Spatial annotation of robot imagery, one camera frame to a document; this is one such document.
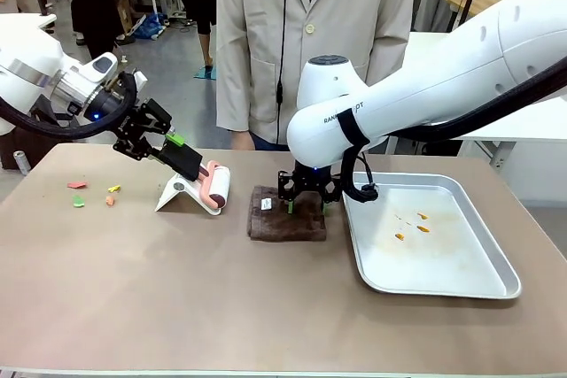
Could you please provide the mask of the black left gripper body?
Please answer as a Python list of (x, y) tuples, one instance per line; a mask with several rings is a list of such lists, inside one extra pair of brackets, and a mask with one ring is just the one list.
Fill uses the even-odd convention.
[(116, 143), (139, 143), (152, 132), (153, 117), (137, 98), (136, 85), (103, 88), (90, 102), (90, 124), (94, 134), (110, 132)]

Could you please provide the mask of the person's right hand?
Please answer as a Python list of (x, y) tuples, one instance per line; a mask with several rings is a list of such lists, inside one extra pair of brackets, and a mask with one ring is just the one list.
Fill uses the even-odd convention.
[(233, 150), (255, 150), (255, 144), (249, 131), (231, 131)]

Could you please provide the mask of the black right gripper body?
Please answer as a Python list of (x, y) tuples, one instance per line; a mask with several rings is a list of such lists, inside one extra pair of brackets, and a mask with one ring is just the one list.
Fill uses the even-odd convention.
[(324, 192), (331, 183), (331, 167), (308, 167), (296, 164), (294, 187), (299, 191)]

